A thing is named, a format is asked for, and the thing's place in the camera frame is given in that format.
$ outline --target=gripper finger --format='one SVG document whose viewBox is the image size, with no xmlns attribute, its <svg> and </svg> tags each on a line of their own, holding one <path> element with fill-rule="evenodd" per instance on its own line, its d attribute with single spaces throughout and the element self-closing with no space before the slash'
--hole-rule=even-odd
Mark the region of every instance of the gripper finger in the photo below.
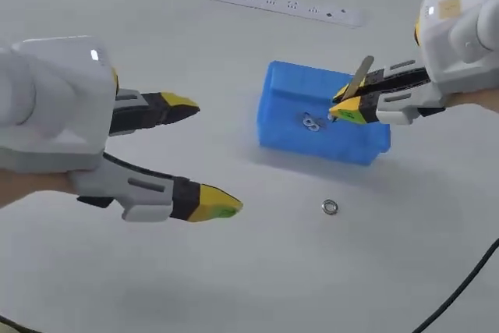
<svg viewBox="0 0 499 333">
<path fill-rule="evenodd" d="M 104 154 L 102 166 L 92 172 L 71 172 L 78 201 L 107 208 L 117 200 L 126 221 L 157 222 L 166 218 L 199 222 L 230 218 L 242 202 L 224 190 L 131 165 Z"/>
<path fill-rule="evenodd" d="M 80 196 L 116 199 L 123 207 L 122 218 L 126 221 L 164 221 L 172 213 L 174 181 L 170 175 L 148 172 L 104 153 L 96 169 L 73 171 L 69 178 Z"/>
<path fill-rule="evenodd" d="M 165 92 L 141 94 L 136 90 L 120 89 L 116 94 L 109 136 L 172 124 L 199 111 L 199 106 L 187 97 Z"/>
</svg>

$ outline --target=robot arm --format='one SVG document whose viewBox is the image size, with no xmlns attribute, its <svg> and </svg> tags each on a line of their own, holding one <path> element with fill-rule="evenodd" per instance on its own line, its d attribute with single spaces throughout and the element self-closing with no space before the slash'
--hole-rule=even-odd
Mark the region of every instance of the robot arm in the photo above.
<svg viewBox="0 0 499 333">
<path fill-rule="evenodd" d="M 408 125 L 444 111 L 451 94 L 499 87 L 499 0 L 424 0 L 415 39 L 420 57 L 340 90 L 330 118 Z"/>
<path fill-rule="evenodd" d="M 0 103 L 0 168 L 68 172 L 78 201 L 104 208 L 116 200 L 126 221 L 206 221 L 241 210 L 216 187 L 104 152 L 109 136 L 178 122 L 199 107 L 170 93 L 119 88 L 95 38 L 24 41 L 0 51 L 0 67 L 0 100 L 8 98 Z"/>
</svg>

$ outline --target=black cable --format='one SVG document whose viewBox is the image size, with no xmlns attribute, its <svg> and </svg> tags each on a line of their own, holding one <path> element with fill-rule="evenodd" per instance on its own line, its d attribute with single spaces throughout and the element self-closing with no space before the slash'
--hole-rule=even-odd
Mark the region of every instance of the black cable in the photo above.
<svg viewBox="0 0 499 333">
<path fill-rule="evenodd" d="M 483 255 L 482 259 L 478 262 L 478 264 L 473 268 L 468 277 L 465 278 L 465 281 L 461 283 L 461 285 L 447 298 L 445 302 L 441 304 L 438 309 L 433 312 L 430 317 L 428 317 L 419 327 L 417 327 L 412 333 L 421 333 L 426 328 L 428 328 L 437 318 L 439 318 L 447 308 L 453 304 L 453 302 L 461 295 L 462 292 L 469 286 L 471 281 L 480 273 L 483 266 L 487 264 L 487 261 L 492 257 L 495 250 L 499 247 L 499 239 L 496 239 L 492 246 L 489 247 L 485 255 Z"/>
</svg>

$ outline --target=power outlet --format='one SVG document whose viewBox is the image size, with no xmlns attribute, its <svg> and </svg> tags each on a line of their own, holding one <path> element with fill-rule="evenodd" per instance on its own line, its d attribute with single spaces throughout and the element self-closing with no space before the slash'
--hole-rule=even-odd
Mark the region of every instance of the power outlet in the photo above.
<svg viewBox="0 0 499 333">
<path fill-rule="evenodd" d="M 316 2 L 299 0 L 215 0 L 241 5 L 263 11 L 282 13 L 304 19 L 315 19 L 346 27 L 362 27 L 366 24 L 364 12 L 360 9 L 346 9 L 333 5 L 318 5 Z"/>
</svg>

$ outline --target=blue plastic box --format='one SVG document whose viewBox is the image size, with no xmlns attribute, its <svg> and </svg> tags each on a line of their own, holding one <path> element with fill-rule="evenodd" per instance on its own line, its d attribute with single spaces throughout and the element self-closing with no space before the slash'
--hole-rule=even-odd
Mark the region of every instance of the blue plastic box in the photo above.
<svg viewBox="0 0 499 333">
<path fill-rule="evenodd" d="M 351 78 L 345 73 L 272 62 L 258 108 L 260 145 L 370 165 L 390 149 L 390 126 L 327 119 L 331 99 Z"/>
</svg>

